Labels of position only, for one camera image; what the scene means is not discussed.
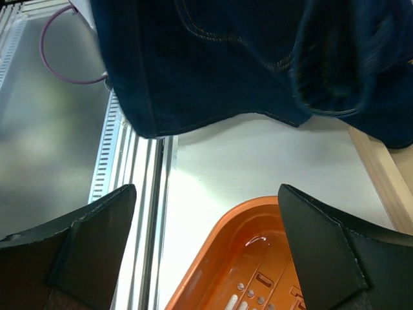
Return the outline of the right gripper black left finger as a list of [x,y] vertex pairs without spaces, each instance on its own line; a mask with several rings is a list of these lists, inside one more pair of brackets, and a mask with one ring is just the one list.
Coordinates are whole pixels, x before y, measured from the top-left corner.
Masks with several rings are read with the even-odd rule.
[[136,205],[124,185],[1,239],[1,309],[109,309]]

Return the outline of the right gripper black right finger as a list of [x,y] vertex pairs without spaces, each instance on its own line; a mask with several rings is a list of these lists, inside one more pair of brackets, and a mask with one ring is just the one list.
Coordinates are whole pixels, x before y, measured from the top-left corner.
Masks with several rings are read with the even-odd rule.
[[281,218],[307,309],[412,309],[412,236],[287,184]]

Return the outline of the dark blue denim skirt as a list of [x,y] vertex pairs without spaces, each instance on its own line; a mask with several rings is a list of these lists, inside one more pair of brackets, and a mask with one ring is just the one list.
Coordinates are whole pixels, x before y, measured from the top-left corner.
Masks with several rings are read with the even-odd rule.
[[412,144],[411,1],[92,1],[101,56],[144,138],[258,113],[337,118]]

